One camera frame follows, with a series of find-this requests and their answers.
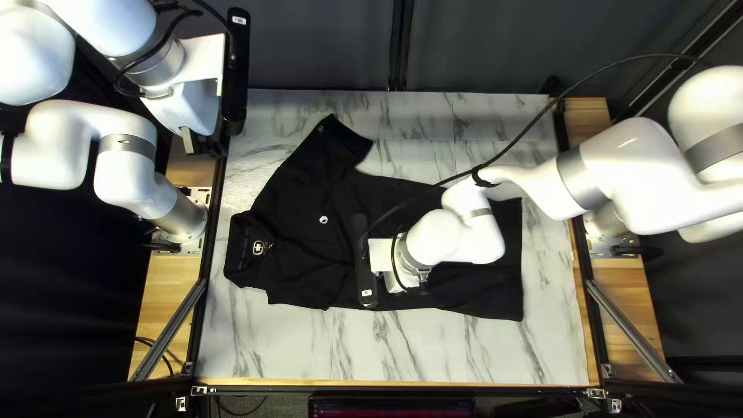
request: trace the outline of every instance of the shirt logo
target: shirt logo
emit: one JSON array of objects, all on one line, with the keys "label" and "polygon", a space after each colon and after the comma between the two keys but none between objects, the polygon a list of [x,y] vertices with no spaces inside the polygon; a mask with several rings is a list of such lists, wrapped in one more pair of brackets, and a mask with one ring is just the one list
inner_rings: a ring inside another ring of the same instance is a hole
[{"label": "shirt logo", "polygon": [[263,250],[266,248],[266,243],[263,241],[255,241],[253,243],[253,255],[263,254]]}]

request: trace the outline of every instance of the dark floor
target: dark floor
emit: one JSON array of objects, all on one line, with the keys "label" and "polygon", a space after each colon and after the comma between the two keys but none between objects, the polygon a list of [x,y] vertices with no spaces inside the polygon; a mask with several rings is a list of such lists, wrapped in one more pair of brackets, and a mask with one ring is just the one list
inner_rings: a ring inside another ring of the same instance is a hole
[{"label": "dark floor", "polygon": [[[304,418],[308,416],[308,401],[310,396],[283,396],[270,395],[265,402],[250,414],[252,418]],[[230,418],[245,417],[256,408],[263,396],[210,396],[210,417]],[[505,397],[475,397],[476,416],[482,418],[494,417],[493,409],[497,406],[520,402],[525,398]],[[560,418],[578,418],[583,413],[569,414]]]},{"label": "dark floor", "polygon": [[[644,237],[643,244],[665,251],[644,261],[669,362],[679,356],[743,356],[743,231],[704,244],[670,232]],[[743,384],[743,373],[729,370],[686,376],[677,371],[685,382]]]}]

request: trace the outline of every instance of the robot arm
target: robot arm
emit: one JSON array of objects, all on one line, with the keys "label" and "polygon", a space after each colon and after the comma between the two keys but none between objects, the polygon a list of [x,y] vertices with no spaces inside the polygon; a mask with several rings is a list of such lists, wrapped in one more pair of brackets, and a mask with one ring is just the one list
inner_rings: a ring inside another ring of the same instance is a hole
[{"label": "robot arm", "polygon": [[[11,138],[0,135],[0,145],[3,141]],[[0,147],[12,152],[10,179],[4,183],[74,189],[85,178],[91,141],[99,141],[94,189],[101,200],[149,220],[173,242],[189,241],[204,230],[206,209],[155,172],[157,133],[139,115],[49,100],[31,109],[26,130],[12,141],[12,148]]]},{"label": "robot arm", "polygon": [[[478,174],[513,182],[555,220],[600,208],[592,219],[608,220],[615,231],[679,230],[686,241],[705,242],[743,229],[742,106],[743,67],[711,68],[671,103],[678,146],[656,122],[632,118],[537,167],[498,165]],[[405,287],[418,286],[443,261],[490,263],[503,255],[484,192],[467,177],[444,192],[443,209],[398,237],[395,266]],[[386,273],[390,292],[401,292],[388,273],[391,243],[380,241],[391,240],[370,240],[371,269]]]},{"label": "robot arm", "polygon": [[[133,62],[163,36],[147,0],[0,0],[0,102],[19,106],[48,98],[67,85],[74,37],[82,36],[117,68]],[[224,34],[170,37],[126,76],[168,129],[214,133],[221,95]]]}]

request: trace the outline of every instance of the white marble board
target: white marble board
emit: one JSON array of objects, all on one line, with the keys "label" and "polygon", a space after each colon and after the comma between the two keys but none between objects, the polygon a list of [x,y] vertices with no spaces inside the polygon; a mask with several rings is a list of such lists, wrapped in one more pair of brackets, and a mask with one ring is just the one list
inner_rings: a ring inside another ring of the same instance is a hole
[{"label": "white marble board", "polygon": [[[435,183],[495,155],[545,96],[251,90],[233,138],[215,243],[198,376],[587,385],[583,325],[566,222],[524,199],[525,319],[438,309],[368,312],[268,305],[265,292],[224,278],[230,217],[250,209],[273,171],[327,114],[375,141],[365,173]],[[499,164],[551,158],[547,114]],[[493,197],[524,196],[501,186]]]}]

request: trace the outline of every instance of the metal ring band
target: metal ring band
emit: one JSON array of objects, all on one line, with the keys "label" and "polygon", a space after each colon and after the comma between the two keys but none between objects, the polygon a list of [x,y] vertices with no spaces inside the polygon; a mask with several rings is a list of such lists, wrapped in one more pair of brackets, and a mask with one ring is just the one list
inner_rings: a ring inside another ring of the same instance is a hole
[{"label": "metal ring band", "polygon": [[472,218],[476,218],[478,216],[485,216],[485,215],[492,215],[493,210],[490,208],[479,208],[475,209],[467,214],[467,216],[462,218],[462,222],[469,221]]},{"label": "metal ring band", "polygon": [[64,20],[62,20],[62,18],[59,17],[59,15],[57,15],[54,12],[54,10],[52,10],[51,7],[47,6],[44,3],[41,3],[36,0],[9,0],[9,2],[11,4],[17,4],[18,6],[29,7],[36,11],[44,13],[45,15],[58,21],[60,25],[62,25],[65,29],[67,29],[67,32],[69,32],[70,35],[72,35],[72,37],[75,37],[77,35],[77,33],[74,30],[72,30],[72,28],[70,28],[70,25],[68,25]]},{"label": "metal ring band", "polygon": [[557,171],[568,193],[586,210],[592,210],[609,198],[598,187],[580,156],[580,147],[570,148],[557,156]]},{"label": "metal ring band", "polygon": [[158,151],[152,142],[138,136],[127,134],[106,135],[100,139],[98,153],[105,151],[130,151],[144,155],[155,163],[155,153]]},{"label": "metal ring band", "polygon": [[686,150],[684,156],[699,173],[705,168],[743,152],[743,123],[732,125]]}]

